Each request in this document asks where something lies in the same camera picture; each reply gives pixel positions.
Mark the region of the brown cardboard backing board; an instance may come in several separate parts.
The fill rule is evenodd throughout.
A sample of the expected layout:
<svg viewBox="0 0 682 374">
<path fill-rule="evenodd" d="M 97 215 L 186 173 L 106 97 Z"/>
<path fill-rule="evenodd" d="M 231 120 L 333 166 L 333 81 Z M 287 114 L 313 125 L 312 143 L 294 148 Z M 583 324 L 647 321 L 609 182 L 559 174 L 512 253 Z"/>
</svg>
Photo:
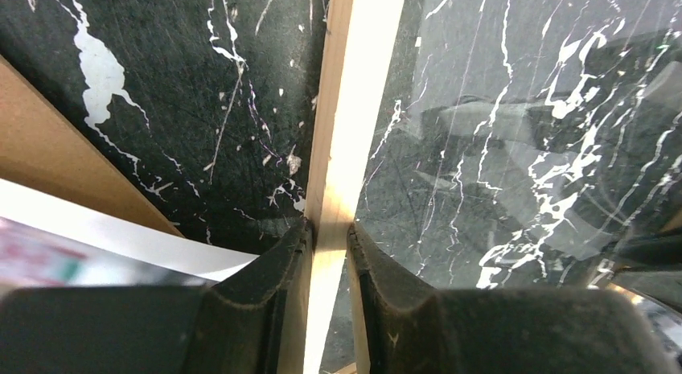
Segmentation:
<svg viewBox="0 0 682 374">
<path fill-rule="evenodd" d="M 1 176 L 174 236 L 179 230 L 6 60 Z"/>
</svg>

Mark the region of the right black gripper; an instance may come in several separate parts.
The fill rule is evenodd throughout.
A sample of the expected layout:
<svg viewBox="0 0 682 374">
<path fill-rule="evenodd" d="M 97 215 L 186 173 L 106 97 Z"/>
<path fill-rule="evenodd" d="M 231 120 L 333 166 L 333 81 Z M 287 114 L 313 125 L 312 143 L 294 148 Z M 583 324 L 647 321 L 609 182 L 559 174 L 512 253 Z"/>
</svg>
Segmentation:
<svg viewBox="0 0 682 374">
<path fill-rule="evenodd" d="M 681 312 L 681 212 L 660 232 L 617 247 L 614 258 L 612 284 Z"/>
</svg>

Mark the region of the clear plastic cover sheet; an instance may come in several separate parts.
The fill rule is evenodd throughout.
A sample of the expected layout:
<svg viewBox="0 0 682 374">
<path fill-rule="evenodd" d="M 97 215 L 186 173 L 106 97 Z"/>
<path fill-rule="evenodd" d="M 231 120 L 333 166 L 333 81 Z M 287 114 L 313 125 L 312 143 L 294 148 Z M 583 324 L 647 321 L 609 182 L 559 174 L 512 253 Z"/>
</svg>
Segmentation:
<svg viewBox="0 0 682 374">
<path fill-rule="evenodd" d="M 681 212 L 681 0 L 405 0 L 357 220 L 435 286 L 577 284 Z"/>
</svg>

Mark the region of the light wooden picture frame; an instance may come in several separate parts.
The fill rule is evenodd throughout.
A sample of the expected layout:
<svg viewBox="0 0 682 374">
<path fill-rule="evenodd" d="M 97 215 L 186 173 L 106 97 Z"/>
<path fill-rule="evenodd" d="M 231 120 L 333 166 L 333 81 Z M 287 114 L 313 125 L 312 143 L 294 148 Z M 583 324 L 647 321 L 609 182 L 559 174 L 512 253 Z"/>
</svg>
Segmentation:
<svg viewBox="0 0 682 374">
<path fill-rule="evenodd" d="M 404 1 L 329 1 L 304 211 L 306 321 L 281 348 L 281 373 L 320 368 Z"/>
</svg>

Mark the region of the printed street photo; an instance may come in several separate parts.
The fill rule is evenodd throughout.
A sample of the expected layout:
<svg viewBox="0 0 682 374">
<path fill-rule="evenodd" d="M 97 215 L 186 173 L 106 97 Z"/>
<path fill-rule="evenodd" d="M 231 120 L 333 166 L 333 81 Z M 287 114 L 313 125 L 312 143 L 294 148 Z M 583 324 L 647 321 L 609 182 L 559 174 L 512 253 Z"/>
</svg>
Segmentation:
<svg viewBox="0 0 682 374">
<path fill-rule="evenodd" d="M 10 286 L 194 285 L 253 260 L 1 181 L 1 282 Z"/>
</svg>

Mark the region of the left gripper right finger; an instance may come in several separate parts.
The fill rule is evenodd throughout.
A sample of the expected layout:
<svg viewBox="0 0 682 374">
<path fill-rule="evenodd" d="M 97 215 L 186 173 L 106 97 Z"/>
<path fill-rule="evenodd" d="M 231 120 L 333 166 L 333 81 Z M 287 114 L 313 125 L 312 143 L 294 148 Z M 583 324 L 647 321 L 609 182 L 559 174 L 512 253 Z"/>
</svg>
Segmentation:
<svg viewBox="0 0 682 374">
<path fill-rule="evenodd" d="M 644 316 L 611 290 L 435 288 L 357 225 L 347 233 L 361 373 L 674 373 Z"/>
</svg>

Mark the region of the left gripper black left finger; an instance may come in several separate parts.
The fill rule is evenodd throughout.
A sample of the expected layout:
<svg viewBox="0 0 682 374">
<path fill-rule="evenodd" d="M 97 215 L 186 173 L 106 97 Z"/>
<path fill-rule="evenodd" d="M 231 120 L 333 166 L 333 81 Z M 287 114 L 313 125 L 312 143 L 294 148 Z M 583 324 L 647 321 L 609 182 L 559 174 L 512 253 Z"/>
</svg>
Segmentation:
<svg viewBox="0 0 682 374">
<path fill-rule="evenodd" d="M 4 373 L 300 373 L 312 224 L 212 286 L 26 288 L 1 300 Z"/>
</svg>

